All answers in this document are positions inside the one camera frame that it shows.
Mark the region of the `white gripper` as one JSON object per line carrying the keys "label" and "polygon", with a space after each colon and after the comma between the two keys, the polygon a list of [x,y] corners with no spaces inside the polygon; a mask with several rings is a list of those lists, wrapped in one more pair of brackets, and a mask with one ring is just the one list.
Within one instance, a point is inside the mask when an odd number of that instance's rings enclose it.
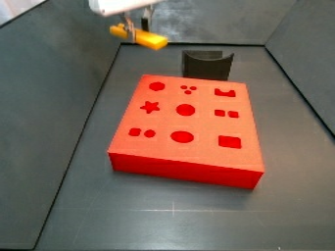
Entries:
{"label": "white gripper", "polygon": [[135,26],[131,21],[128,11],[145,7],[141,17],[141,29],[151,31],[151,20],[153,15],[153,4],[163,2],[164,0],[88,0],[91,10],[104,16],[112,16],[123,13],[123,19],[125,22],[125,31],[135,42]]}

